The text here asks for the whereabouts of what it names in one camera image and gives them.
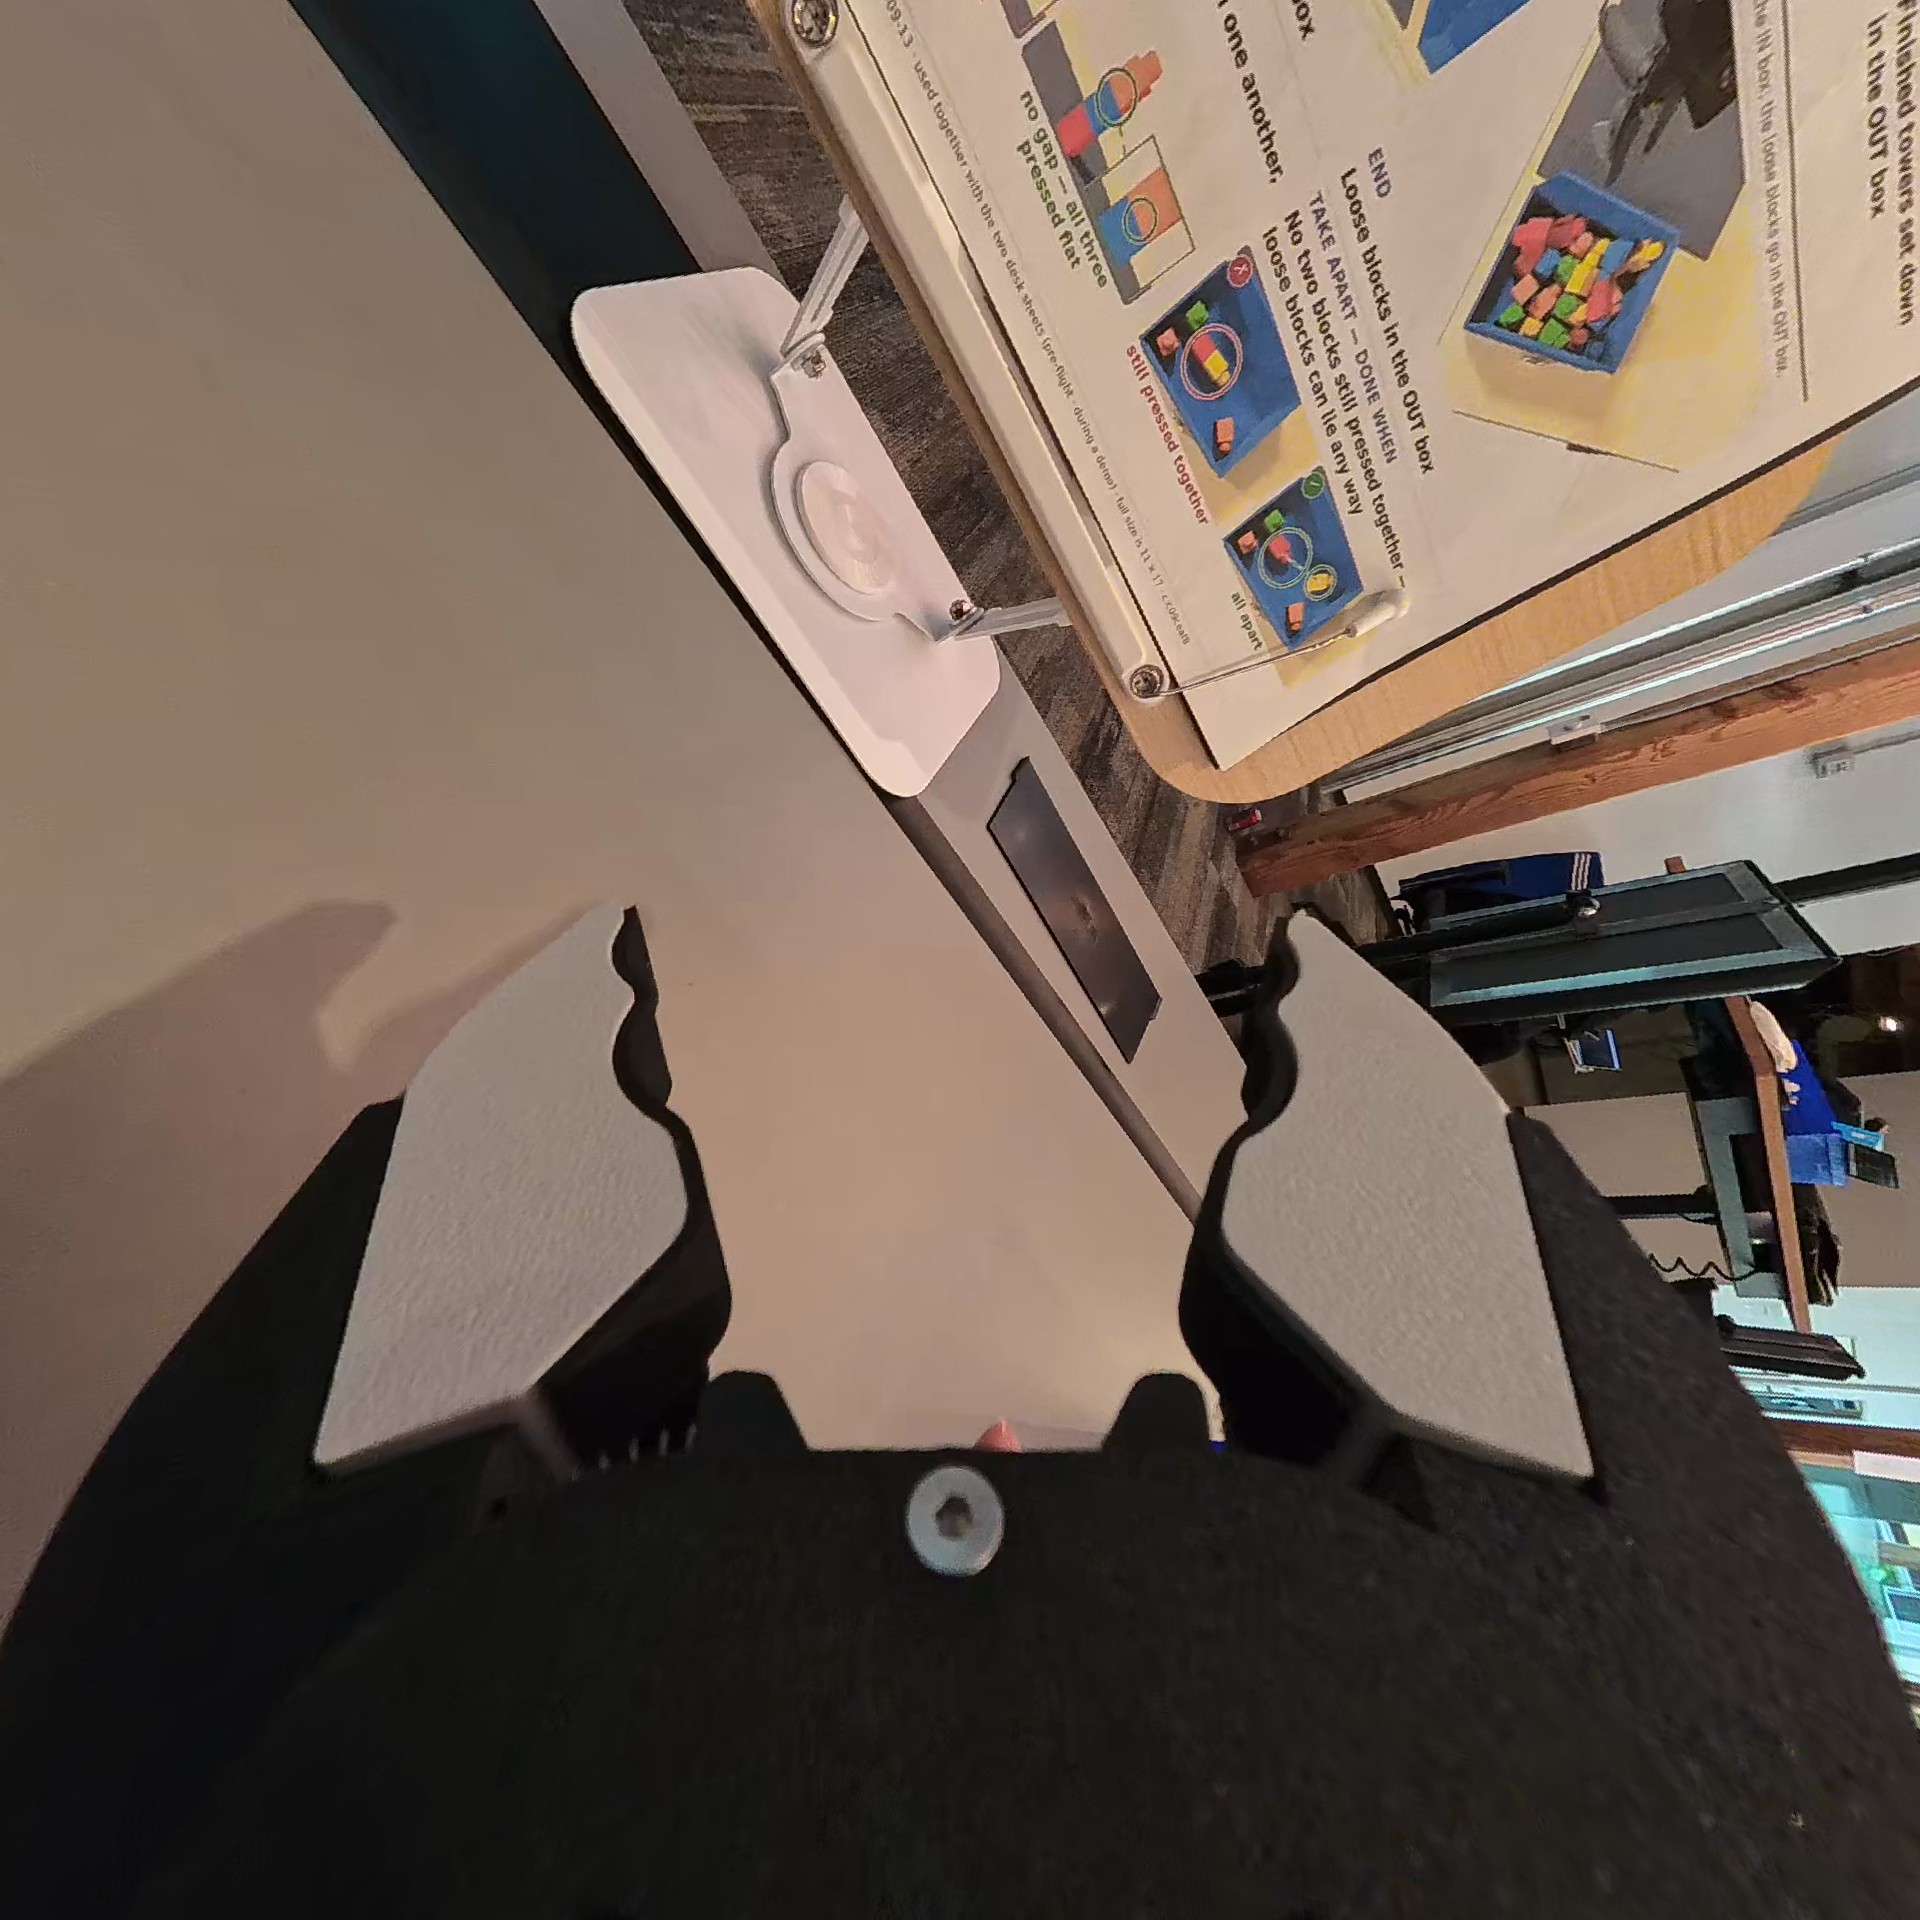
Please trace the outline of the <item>black rectangular pad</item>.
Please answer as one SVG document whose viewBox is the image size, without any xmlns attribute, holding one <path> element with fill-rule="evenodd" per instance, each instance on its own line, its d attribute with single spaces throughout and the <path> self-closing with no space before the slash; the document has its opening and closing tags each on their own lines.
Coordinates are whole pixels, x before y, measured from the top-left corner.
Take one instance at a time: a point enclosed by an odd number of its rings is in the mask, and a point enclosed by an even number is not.
<svg viewBox="0 0 1920 1920">
<path fill-rule="evenodd" d="M 1006 802 L 994 808 L 994 845 L 1018 873 L 1027 908 L 1041 914 L 1048 940 L 1059 944 L 1074 984 L 1088 991 L 1098 1028 L 1123 1061 L 1162 1006 L 1149 968 L 1139 962 L 1117 908 L 1109 904 L 1081 842 L 1068 835 L 1059 808 L 1048 802 L 1036 765 L 1009 772 Z"/>
</svg>

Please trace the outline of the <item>wooden standing desk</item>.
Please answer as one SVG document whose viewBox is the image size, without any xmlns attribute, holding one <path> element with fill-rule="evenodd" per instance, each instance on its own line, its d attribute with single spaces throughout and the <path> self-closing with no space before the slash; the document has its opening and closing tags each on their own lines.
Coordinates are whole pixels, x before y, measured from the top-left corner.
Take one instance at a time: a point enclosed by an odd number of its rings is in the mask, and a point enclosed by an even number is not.
<svg viewBox="0 0 1920 1920">
<path fill-rule="evenodd" d="M 1841 1134 L 1788 1134 L 1793 1042 L 1756 1001 L 1692 1006 L 1685 1097 L 1706 1162 L 1697 1190 L 1608 1198 L 1620 1222 L 1692 1222 L 1718 1234 L 1718 1260 L 1661 1264 L 1668 1281 L 1712 1320 L 1718 1353 L 1756 1382 L 1859 1388 L 1861 1362 L 1812 1328 L 1812 1246 L 1800 1214 L 1793 1150 L 1851 1141 Z"/>
</svg>

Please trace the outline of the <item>grey panel on black stand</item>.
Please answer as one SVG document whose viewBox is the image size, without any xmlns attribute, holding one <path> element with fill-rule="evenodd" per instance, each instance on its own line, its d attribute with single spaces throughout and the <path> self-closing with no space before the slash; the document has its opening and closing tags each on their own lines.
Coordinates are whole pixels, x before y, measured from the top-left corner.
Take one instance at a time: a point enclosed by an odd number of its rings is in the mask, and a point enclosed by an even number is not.
<svg viewBox="0 0 1920 1920">
<path fill-rule="evenodd" d="M 1840 944 L 1749 858 L 1728 858 L 1608 885 L 1545 926 L 1462 914 L 1455 940 L 1425 955 L 1419 1001 L 1462 1028 L 1761 1001 L 1825 975 L 1840 975 Z"/>
</svg>

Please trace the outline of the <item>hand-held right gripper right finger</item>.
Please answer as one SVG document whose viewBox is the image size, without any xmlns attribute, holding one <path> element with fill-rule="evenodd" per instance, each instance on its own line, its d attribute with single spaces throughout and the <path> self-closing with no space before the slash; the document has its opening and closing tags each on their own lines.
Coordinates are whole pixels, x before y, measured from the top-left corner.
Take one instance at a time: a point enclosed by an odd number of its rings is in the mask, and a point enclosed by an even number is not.
<svg viewBox="0 0 1920 1920">
<path fill-rule="evenodd" d="M 1185 1341 L 1241 1457 L 1370 1478 L 1432 1443 L 1584 1487 L 1564 1328 L 1504 1103 L 1331 923 L 1241 1016 L 1241 1103 L 1185 1264 Z"/>
</svg>

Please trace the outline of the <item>wooden post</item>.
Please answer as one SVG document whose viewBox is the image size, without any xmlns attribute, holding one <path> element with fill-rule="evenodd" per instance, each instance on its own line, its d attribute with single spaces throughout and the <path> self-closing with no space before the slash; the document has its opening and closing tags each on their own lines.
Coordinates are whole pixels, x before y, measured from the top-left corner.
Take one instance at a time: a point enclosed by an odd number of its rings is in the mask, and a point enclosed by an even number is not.
<svg viewBox="0 0 1920 1920">
<path fill-rule="evenodd" d="M 1841 659 L 1749 683 L 1706 706 L 1677 706 L 1669 718 L 1504 747 L 1432 779 L 1303 814 L 1300 825 L 1251 842 L 1235 858 L 1251 895 L 1289 895 L 1475 835 L 1533 825 L 1572 808 L 1629 802 L 1668 779 L 1723 777 L 1761 756 L 1911 718 L 1920 633 L 1909 624 L 1899 633 L 1868 641 Z"/>
</svg>

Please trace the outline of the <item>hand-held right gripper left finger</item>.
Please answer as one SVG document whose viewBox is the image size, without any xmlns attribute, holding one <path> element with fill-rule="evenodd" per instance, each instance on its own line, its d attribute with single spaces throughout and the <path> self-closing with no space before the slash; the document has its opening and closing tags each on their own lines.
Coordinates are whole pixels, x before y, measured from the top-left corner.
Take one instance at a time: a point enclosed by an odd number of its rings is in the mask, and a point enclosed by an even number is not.
<svg viewBox="0 0 1920 1920">
<path fill-rule="evenodd" d="M 550 1476 L 675 1457 L 732 1328 L 638 908 L 586 908 L 400 1095 L 317 1471 L 515 1430 Z"/>
</svg>

